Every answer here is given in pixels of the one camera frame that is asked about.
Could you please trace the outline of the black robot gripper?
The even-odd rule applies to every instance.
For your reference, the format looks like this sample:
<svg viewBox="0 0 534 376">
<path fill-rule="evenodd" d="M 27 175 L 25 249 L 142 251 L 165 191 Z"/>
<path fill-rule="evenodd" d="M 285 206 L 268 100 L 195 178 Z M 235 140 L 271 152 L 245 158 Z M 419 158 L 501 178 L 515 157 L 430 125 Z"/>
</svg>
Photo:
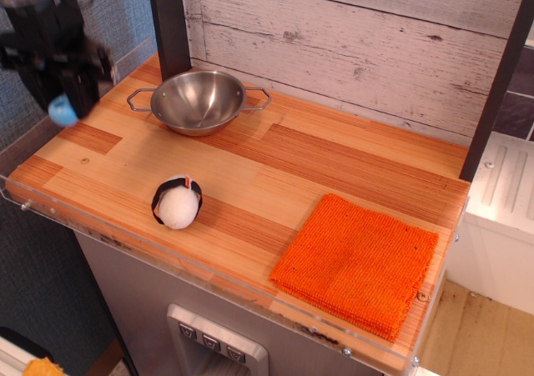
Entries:
<svg viewBox="0 0 534 376">
<path fill-rule="evenodd" d="M 100 99 L 98 80 L 115 82 L 108 49 L 85 35 L 76 0 L 1 0 L 13 26 L 3 43 L 20 55 L 80 66 L 62 68 L 60 82 L 46 72 L 20 68 L 18 74 L 39 107 L 66 93 L 78 118 L 86 118 Z"/>
</svg>

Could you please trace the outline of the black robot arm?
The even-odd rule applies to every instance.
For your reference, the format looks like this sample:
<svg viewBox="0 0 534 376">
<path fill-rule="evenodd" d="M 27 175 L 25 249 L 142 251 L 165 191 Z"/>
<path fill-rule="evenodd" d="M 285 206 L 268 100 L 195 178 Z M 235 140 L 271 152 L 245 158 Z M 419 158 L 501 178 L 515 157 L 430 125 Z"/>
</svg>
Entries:
<svg viewBox="0 0 534 376">
<path fill-rule="evenodd" d="M 109 50 L 89 38 L 77 0 L 1 0 L 13 29 L 1 36 L 1 67 L 18 73 L 54 123 L 70 127 L 116 83 Z"/>
</svg>

